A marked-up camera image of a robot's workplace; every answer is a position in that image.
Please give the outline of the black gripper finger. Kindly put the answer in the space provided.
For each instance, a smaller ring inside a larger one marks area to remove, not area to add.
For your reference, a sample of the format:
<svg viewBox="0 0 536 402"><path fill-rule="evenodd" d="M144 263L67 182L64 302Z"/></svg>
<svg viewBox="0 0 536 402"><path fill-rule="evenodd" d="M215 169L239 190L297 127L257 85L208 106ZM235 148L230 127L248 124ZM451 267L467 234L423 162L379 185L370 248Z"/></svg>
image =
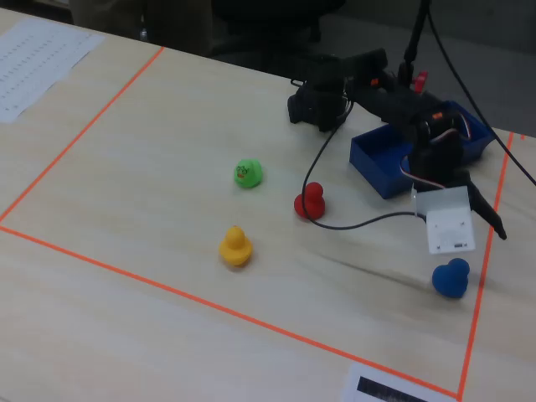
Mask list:
<svg viewBox="0 0 536 402"><path fill-rule="evenodd" d="M491 204L486 201L486 199L482 196L477 186L471 180L469 173L466 174L466 179L466 186L471 209L493 228L493 230L501 240L506 240L507 233L504 229L502 219L495 211L493 206L491 206Z"/></svg>

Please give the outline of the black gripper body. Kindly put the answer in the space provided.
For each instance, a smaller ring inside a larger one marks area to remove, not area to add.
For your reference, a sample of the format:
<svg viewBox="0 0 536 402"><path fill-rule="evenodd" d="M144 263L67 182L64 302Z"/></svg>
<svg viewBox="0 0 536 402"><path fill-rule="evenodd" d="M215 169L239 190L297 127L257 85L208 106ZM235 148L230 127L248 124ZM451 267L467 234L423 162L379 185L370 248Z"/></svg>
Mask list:
<svg viewBox="0 0 536 402"><path fill-rule="evenodd" d="M461 167L462 141L459 136L413 147L409 160L410 175L416 189L440 189L466 185L469 172Z"/></svg>

